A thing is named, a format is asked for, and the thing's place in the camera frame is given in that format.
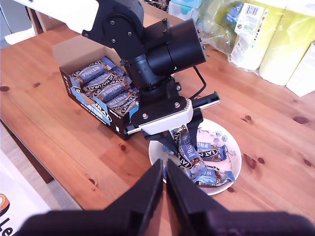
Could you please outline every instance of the packaging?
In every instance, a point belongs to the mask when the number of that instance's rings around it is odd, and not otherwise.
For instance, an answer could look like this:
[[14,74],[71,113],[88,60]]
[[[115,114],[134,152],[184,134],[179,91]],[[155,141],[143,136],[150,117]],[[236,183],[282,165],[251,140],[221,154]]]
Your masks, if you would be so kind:
[[199,8],[203,0],[171,0],[173,3],[177,3],[184,6],[189,6],[192,8]]
[[[164,18],[167,18],[171,25],[182,22],[182,20],[170,16],[153,6],[144,3],[142,6],[145,12],[144,25],[146,27]],[[109,109],[105,103],[97,99],[92,101],[84,95],[79,81],[75,81],[69,76],[91,63],[99,61],[104,56],[117,65],[113,72],[117,75],[120,74],[121,70],[125,71],[125,69],[123,66],[120,66],[121,59],[115,50],[80,35],[55,45],[53,47],[53,55],[60,66],[60,73],[68,96],[96,119],[108,126],[123,140],[128,139],[130,135],[127,134],[126,128],[131,126],[130,117],[135,110],[129,110],[130,107],[127,107],[128,112],[124,116],[119,115],[114,110]]]
[[184,21],[192,18],[195,22],[197,22],[199,9],[170,1],[168,4],[168,14],[176,16]]
[[315,1],[291,0],[263,59],[260,76],[273,84],[286,85],[314,41]]
[[286,87],[299,97],[315,91],[315,42],[305,53]]
[[245,70],[257,70],[284,14],[286,0],[247,0],[238,16],[237,38],[230,62]]

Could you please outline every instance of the cylindrical motor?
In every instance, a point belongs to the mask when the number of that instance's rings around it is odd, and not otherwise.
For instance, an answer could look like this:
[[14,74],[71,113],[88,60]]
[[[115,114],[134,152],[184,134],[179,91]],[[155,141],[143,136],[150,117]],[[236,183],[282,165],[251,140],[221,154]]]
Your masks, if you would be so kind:
[[160,45],[146,54],[156,75],[170,75],[204,63],[206,57],[192,19],[170,28],[171,42]]

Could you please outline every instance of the black cable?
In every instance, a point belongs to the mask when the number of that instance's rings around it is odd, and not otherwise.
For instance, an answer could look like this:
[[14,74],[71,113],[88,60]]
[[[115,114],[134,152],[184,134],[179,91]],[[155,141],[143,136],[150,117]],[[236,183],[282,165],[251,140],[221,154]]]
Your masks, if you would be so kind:
[[189,98],[190,100],[195,99],[195,98],[206,88],[206,86],[207,86],[206,81],[203,79],[203,77],[202,77],[202,75],[200,74],[200,72],[199,72],[199,70],[197,69],[197,67],[194,66],[193,68],[195,69],[197,75],[198,75],[199,78],[201,79],[201,81],[202,81],[202,83],[203,83],[203,86],[202,86],[202,88],[201,88],[197,93],[195,93],[193,96],[191,96],[191,97]]

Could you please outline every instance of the floor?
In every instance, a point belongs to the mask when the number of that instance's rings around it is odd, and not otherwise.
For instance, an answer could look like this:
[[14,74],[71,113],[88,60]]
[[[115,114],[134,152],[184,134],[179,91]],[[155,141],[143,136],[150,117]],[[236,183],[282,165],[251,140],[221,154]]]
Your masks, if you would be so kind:
[[1,123],[0,148],[51,209],[81,209],[56,180],[44,182]]

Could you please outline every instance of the barcode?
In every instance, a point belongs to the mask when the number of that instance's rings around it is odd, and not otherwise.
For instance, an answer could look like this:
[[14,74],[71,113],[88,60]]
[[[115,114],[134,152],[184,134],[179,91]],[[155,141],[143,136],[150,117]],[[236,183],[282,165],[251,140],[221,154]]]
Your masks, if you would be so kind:
[[246,9],[246,14],[256,16],[258,12],[258,7],[248,6]]

